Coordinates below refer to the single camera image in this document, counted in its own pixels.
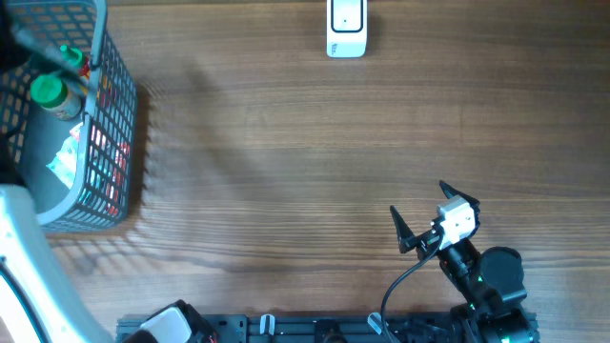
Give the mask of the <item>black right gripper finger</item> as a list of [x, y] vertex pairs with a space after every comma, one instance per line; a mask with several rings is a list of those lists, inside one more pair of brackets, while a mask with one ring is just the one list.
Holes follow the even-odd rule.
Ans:
[[419, 240], [404, 221], [403, 217], [395, 206], [390, 207], [390, 213], [396, 227], [396, 237], [400, 253], [407, 253], [413, 250]]
[[479, 208], [480, 202], [475, 197], [455, 189], [443, 180], [439, 180], [438, 184], [447, 199], [451, 199], [455, 196], [460, 196], [461, 198], [466, 200], [473, 209]]

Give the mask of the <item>teal wet wipes pack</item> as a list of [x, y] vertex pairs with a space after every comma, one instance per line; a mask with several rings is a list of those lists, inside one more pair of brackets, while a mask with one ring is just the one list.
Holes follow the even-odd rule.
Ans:
[[76, 176], [76, 164], [80, 141], [81, 122], [70, 129], [70, 135], [64, 140], [60, 150], [55, 154], [47, 168], [68, 188], [73, 187]]

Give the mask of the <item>green-lid spice jar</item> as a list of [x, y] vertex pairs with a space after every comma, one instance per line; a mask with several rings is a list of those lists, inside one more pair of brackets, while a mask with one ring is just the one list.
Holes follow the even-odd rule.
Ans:
[[31, 99], [59, 120], [71, 120], [82, 111], [82, 102], [59, 77], [41, 74], [30, 84]]

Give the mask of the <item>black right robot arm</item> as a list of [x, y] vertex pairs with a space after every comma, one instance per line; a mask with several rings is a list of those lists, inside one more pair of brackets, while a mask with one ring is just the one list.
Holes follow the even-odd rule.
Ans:
[[[418, 262], [385, 292], [378, 333], [389, 342], [538, 342], [536, 315], [522, 307], [527, 291], [521, 255], [500, 246], [479, 252], [471, 241], [480, 227], [479, 200], [443, 180], [438, 185], [445, 200], [426, 232], [414, 234], [397, 207], [390, 208], [399, 251], [415, 251]], [[392, 330], [392, 292], [433, 258], [465, 303], [447, 313], [410, 314]]]

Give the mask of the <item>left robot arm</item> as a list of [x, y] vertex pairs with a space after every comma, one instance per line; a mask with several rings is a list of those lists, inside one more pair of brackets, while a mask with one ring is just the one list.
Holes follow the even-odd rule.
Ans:
[[1, 321], [15, 342], [115, 342], [70, 282], [29, 191], [1, 187]]

